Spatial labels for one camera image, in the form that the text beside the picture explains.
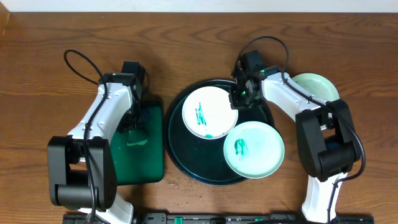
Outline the green sponge cloth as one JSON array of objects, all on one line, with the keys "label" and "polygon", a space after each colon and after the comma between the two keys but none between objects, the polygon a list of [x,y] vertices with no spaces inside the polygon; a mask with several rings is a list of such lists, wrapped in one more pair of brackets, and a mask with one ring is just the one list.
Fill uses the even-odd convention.
[{"label": "green sponge cloth", "polygon": [[127,146],[142,146],[148,141],[148,134],[144,130],[132,129],[129,131]]}]

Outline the white plate top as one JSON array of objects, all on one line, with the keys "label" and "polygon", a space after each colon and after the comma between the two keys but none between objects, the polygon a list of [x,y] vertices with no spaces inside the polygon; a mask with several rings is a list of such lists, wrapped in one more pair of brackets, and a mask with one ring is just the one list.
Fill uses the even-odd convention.
[{"label": "white plate top", "polygon": [[229,93],[217,86],[205,86],[192,91],[182,105],[185,127],[196,137],[213,140],[227,135],[238,121]]}]

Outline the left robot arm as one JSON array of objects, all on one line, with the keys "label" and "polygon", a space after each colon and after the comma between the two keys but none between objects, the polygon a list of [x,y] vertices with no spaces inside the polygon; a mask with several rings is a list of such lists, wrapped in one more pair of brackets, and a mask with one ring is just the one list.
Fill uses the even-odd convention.
[{"label": "left robot arm", "polygon": [[137,126],[144,75],[100,76],[98,92],[81,121],[47,144],[50,200],[78,210],[83,223],[131,223],[133,207],[119,198],[111,141]]}]

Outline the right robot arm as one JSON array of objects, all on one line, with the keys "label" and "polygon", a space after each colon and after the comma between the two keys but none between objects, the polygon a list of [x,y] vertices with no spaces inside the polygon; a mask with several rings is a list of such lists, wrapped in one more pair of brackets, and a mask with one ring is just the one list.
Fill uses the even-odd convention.
[{"label": "right robot arm", "polygon": [[301,211],[308,222],[334,221],[342,182],[351,180],[348,173],[355,162],[366,162],[348,105],[310,93],[278,66],[235,68],[231,75],[237,81],[230,91],[232,108],[248,108],[267,100],[295,121],[298,155],[308,174]]}]

